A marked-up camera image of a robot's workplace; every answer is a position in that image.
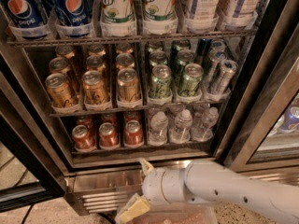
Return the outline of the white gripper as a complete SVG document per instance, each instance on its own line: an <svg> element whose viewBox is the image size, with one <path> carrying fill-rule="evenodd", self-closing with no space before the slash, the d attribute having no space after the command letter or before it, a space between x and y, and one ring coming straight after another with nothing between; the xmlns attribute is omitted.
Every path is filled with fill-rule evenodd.
<svg viewBox="0 0 299 224"><path fill-rule="evenodd" d="M142 192L146 199L137 193L134 194L115 216L117 224L126 224L147 213L150 203L170 204L186 201L183 169L154 169L153 165L143 158L139 163L143 174L146 175L142 184Z"/></svg>

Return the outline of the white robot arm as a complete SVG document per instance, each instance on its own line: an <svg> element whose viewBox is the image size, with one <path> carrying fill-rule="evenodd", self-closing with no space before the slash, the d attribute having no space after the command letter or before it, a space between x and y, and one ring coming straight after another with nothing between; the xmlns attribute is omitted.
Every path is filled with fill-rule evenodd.
<svg viewBox="0 0 299 224"><path fill-rule="evenodd" d="M299 188L250 179L214 162L191 161L187 167L155 168L141 159L142 193L134 194L116 215L126 224L154 205L234 203L279 224L299 224Z"/></svg>

